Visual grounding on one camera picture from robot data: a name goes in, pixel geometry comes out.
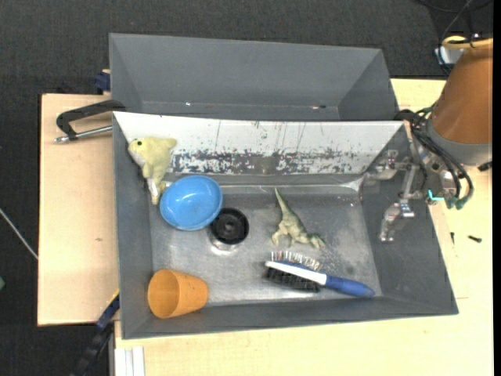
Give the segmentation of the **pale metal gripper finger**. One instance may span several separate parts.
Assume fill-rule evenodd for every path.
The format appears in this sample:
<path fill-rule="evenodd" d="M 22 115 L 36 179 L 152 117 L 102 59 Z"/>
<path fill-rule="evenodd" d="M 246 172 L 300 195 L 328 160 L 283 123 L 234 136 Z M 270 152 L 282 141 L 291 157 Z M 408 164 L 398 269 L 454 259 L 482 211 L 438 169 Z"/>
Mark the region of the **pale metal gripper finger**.
<path fill-rule="evenodd" d="M 414 211 L 408 202 L 396 202 L 383 214 L 380 224 L 379 239 L 382 242 L 392 242 L 397 230 L 400 230 L 406 223 L 415 217 Z"/>
<path fill-rule="evenodd" d="M 409 154 L 397 150 L 385 150 L 379 154 L 364 172 L 364 180 L 390 180 L 397 172 L 405 171 L 411 162 Z"/>

